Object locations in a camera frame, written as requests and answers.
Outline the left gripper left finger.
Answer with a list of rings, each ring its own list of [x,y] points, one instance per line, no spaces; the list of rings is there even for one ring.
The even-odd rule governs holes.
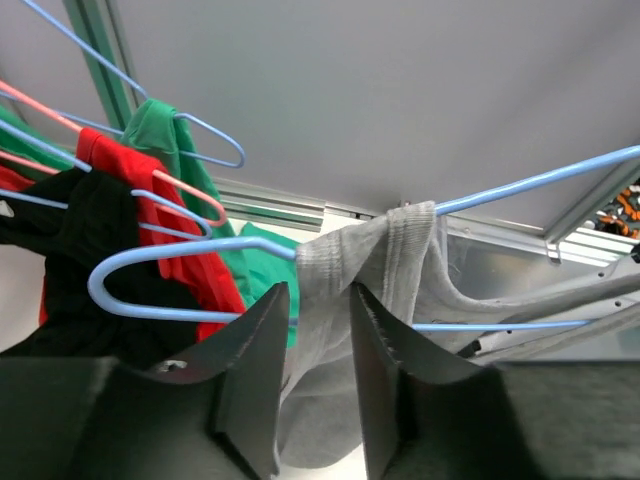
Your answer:
[[[269,479],[289,291],[152,369],[116,359],[1,363],[5,479]]]

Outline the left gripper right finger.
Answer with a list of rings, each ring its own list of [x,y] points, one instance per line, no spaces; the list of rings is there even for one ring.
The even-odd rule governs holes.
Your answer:
[[[350,291],[371,479],[635,479],[635,361],[473,364]]]

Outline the blue hanger with grey top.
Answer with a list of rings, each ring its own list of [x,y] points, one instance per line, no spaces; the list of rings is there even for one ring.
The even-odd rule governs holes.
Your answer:
[[[530,190],[539,189],[597,169],[635,160],[638,157],[639,147],[637,145],[626,147],[507,185],[441,202],[435,206],[435,214],[444,216],[457,213]],[[89,275],[89,295],[98,306],[115,315],[156,321],[227,324],[239,317],[239,312],[235,308],[242,308],[244,304],[230,271],[226,268],[224,262],[219,259],[218,254],[222,251],[243,249],[260,249],[287,261],[295,261],[302,258],[302,255],[295,250],[261,237],[213,239],[210,235],[198,236],[194,241],[148,245],[125,250],[104,259]],[[177,280],[180,284],[186,286],[200,304],[204,306],[211,304],[215,307],[223,306],[229,308],[229,311],[185,310],[126,303],[113,297],[104,285],[109,275],[134,264],[149,261],[153,264],[162,265],[167,263],[171,265],[174,257],[191,256],[195,258],[193,261],[181,260],[179,268],[172,267],[169,278]]]

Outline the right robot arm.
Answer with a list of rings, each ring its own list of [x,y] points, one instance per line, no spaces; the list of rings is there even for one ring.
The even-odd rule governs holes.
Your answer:
[[[607,334],[639,325],[639,248],[604,270],[549,288],[545,295],[472,300],[449,282],[438,295],[440,307],[429,308],[436,320],[461,326],[456,332],[433,333],[430,339],[462,358],[479,364],[499,360],[524,360],[560,351]],[[534,333],[516,338],[512,345],[473,345],[490,326],[518,327]]]

